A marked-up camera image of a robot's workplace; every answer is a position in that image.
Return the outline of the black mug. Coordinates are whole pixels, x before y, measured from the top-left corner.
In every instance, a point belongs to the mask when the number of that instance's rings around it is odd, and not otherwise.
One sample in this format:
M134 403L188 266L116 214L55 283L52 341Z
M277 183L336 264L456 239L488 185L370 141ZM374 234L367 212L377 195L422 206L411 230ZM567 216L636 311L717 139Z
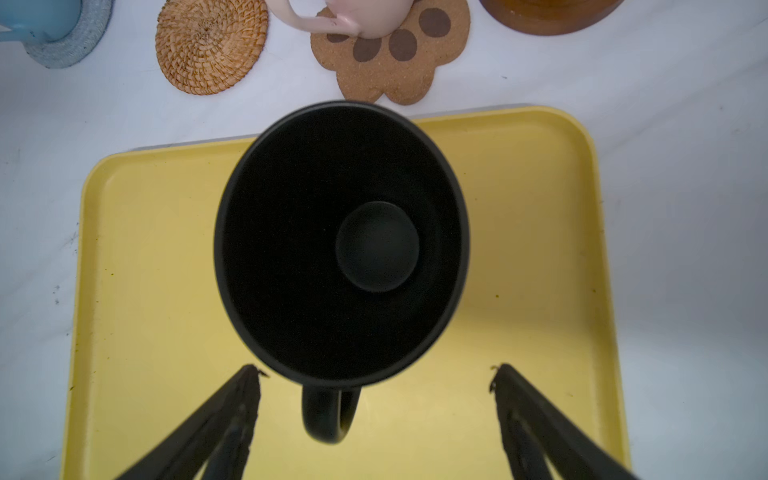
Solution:
M337 444L363 387L409 368L453 317L470 228L457 177L413 122L331 101L248 148L220 202L214 263L242 341L302 388L304 428Z

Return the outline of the grey-blue woven round coaster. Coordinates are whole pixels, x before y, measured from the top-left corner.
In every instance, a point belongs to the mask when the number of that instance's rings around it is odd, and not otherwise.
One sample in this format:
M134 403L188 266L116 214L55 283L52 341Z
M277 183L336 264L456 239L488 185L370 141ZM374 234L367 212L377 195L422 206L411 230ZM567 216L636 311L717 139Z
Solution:
M84 0L78 22L66 36L48 43L23 42L27 55L48 69L64 69L79 63L102 39L113 4L113 0Z

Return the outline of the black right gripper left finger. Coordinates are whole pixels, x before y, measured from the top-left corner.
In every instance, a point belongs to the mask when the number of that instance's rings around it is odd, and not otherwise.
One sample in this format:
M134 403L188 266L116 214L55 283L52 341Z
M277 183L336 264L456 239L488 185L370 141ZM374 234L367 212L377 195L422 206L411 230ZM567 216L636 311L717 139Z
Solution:
M261 398L262 372L245 365L122 479L241 479Z

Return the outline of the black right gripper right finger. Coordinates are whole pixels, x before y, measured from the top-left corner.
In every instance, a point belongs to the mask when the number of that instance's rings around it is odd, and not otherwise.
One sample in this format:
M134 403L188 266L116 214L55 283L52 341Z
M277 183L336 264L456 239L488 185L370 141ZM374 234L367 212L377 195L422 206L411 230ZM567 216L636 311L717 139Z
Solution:
M597 446L509 364L490 384L502 446L515 479L633 479L635 475Z

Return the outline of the brown paw print coaster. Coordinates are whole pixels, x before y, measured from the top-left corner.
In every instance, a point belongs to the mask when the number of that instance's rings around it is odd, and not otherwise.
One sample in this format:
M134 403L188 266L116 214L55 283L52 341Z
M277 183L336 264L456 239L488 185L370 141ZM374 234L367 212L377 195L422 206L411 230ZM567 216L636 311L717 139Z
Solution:
M427 94L439 67L462 54L470 26L466 0L416 1L386 37L312 34L310 45L319 65L335 73L346 100L374 103L385 96L406 106Z

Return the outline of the light blue mug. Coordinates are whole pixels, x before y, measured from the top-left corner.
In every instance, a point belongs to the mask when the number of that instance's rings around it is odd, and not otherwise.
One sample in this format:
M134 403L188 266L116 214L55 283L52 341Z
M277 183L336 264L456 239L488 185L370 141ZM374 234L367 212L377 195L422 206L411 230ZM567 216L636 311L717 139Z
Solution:
M60 40L74 29L81 10L80 0L1 0L1 41Z

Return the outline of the dark brown round coaster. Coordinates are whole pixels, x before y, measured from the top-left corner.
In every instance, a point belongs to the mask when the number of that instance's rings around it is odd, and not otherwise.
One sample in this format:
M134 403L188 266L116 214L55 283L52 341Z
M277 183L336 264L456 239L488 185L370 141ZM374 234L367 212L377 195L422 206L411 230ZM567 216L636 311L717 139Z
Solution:
M623 0L481 0L480 3L495 20L512 30L556 36L600 22Z

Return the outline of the tan rattan round coaster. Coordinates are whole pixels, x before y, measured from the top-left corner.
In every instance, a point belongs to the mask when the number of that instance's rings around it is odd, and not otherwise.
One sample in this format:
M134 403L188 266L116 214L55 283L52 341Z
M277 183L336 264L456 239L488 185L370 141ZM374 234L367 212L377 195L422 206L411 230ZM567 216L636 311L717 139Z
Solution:
M178 90L213 95L242 80L266 43L269 11L262 0L171 0L155 34L156 58Z

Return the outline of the white mug pink handle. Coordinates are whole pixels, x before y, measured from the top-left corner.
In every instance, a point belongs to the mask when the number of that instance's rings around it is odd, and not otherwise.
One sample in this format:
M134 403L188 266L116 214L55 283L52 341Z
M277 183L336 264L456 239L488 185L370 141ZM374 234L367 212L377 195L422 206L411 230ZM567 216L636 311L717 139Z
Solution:
M280 21L313 34L332 34L376 39L397 30L408 16L413 0L326 1L331 17L298 15L288 0L267 0L266 5Z

